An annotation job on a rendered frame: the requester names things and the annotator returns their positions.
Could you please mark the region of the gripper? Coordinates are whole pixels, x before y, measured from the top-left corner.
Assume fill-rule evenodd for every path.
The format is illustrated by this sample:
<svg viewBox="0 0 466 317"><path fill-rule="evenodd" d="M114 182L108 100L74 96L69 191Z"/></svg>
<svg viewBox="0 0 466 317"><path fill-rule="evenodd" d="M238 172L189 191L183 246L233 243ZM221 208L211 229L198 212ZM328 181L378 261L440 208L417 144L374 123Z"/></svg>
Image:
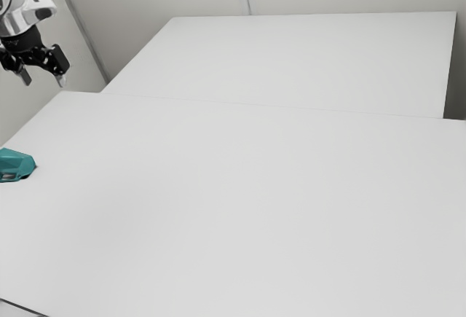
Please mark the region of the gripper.
<svg viewBox="0 0 466 317"><path fill-rule="evenodd" d="M59 44L45 47L36 26L17 36L0 37L0 42L5 47L0 49L1 66L17 75L25 86L29 86L32 79L21 60L33 61L35 66L51 73L59 87L66 86L66 73L70 69L68 58Z"/></svg>

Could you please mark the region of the teal faceted mug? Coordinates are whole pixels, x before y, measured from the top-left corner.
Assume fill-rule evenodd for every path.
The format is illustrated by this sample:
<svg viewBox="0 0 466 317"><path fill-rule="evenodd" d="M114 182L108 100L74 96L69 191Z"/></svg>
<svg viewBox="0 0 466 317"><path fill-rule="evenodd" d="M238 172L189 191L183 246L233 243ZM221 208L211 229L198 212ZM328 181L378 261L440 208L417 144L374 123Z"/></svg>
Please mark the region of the teal faceted mug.
<svg viewBox="0 0 466 317"><path fill-rule="evenodd" d="M28 178L36 169L36 162L29 154L8 148L0 149L0 183Z"/></svg>

